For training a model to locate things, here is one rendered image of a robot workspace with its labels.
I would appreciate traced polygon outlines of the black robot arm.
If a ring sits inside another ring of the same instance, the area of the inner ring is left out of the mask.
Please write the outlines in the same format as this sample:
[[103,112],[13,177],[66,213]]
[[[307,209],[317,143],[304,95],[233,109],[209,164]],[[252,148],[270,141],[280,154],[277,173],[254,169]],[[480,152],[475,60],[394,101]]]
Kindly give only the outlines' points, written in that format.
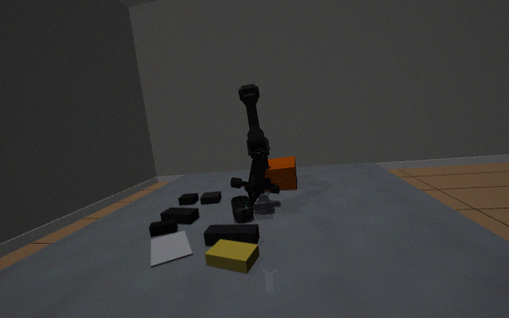
[[257,175],[256,172],[252,172],[249,177],[249,184],[253,192],[264,192],[264,189],[268,189],[271,186],[271,178],[264,178],[264,173],[262,173],[268,169],[270,147],[267,137],[264,137],[264,132],[260,129],[256,111],[256,103],[260,97],[258,85],[241,85],[239,96],[240,100],[246,105],[248,115],[249,132],[246,142],[248,155],[251,155],[253,159],[251,166],[260,173],[260,175]]

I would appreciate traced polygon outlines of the yellow rectangular block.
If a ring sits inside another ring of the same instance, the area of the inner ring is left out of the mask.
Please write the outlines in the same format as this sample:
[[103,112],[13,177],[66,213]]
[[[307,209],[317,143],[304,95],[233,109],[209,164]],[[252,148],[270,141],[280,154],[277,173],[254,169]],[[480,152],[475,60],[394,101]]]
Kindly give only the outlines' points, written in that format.
[[219,240],[205,253],[206,265],[248,273],[259,256],[258,244]]

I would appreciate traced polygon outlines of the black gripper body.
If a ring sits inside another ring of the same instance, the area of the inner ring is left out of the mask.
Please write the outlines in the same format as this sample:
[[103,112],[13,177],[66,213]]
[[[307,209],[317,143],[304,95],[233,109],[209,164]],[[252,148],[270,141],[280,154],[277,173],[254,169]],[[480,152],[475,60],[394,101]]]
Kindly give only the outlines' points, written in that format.
[[[253,169],[253,167],[251,166],[249,176],[251,175],[252,172],[256,172],[257,175],[260,175],[260,173],[255,171]],[[231,179],[230,185],[232,188],[237,188],[237,189],[241,188],[242,186],[245,186],[246,190],[251,190],[251,185],[247,181],[242,181],[241,178],[233,177]],[[279,194],[280,187],[277,184],[271,183],[271,186],[270,186],[270,188],[268,188],[268,190],[270,190],[271,193]]]

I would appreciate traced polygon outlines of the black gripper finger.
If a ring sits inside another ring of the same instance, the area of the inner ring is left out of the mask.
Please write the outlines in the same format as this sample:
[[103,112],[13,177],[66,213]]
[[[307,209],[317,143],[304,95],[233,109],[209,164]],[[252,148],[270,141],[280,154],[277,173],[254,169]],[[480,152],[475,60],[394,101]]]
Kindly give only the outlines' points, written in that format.
[[264,194],[264,192],[259,192],[259,191],[256,191],[253,193],[253,202],[252,202],[252,207],[254,205],[254,203],[256,202],[256,199],[261,195],[261,194]]
[[251,205],[252,205],[252,202],[253,202],[253,191],[251,191],[251,190],[246,190],[246,188],[245,188],[245,191],[246,191],[246,192],[248,192],[248,195],[249,195],[249,201],[250,201],[250,203],[251,203]]

